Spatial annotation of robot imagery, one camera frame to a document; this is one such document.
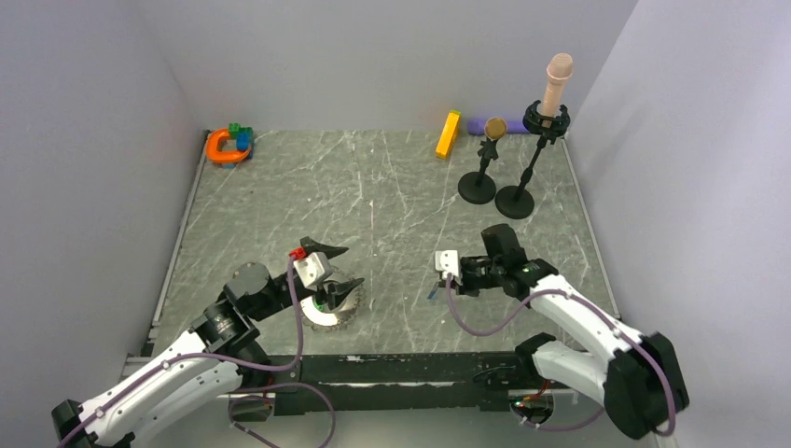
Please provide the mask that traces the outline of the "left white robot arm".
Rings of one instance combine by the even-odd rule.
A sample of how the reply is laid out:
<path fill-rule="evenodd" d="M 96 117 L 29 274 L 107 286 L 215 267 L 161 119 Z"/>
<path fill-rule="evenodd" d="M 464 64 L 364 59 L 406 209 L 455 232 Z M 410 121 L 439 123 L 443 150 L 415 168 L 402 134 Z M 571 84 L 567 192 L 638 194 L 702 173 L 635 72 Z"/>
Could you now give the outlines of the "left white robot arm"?
<path fill-rule="evenodd" d="M 256 324 L 291 308 L 301 324 L 301 302 L 339 305 L 363 279 L 331 280 L 330 261 L 345 246 L 310 237 L 292 250 L 285 273 L 274 276 L 259 262 L 239 266 L 217 299 L 157 357 L 111 389 L 84 402 L 67 399 L 51 412 L 61 447 L 129 447 L 155 425 L 190 413 L 218 395 L 254 392 L 277 374 L 299 367 L 303 328 L 286 364 L 274 364 L 257 342 Z"/>

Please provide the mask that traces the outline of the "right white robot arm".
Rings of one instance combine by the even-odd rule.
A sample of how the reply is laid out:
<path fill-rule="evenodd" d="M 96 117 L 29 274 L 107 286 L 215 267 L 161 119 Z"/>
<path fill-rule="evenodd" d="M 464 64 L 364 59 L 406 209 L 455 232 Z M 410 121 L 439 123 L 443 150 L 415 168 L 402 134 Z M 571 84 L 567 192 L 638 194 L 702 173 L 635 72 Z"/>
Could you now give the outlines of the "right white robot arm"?
<path fill-rule="evenodd" d="M 462 257 L 455 250 L 438 251 L 435 269 L 457 324 L 479 337 L 501 331 L 511 313 L 493 329 L 469 327 L 454 298 L 476 297 L 482 290 L 501 289 L 508 297 L 549 318 L 581 344 L 575 350 L 548 334 L 539 334 L 515 350 L 516 379 L 534 388 L 545 380 L 559 382 L 597 402 L 620 432 L 633 440 L 649 433 L 671 437 L 677 415 L 689 396 L 673 343 L 663 334 L 646 335 L 585 298 L 543 259 L 529 259 L 515 231 L 507 224 L 481 233 L 486 253 Z"/>

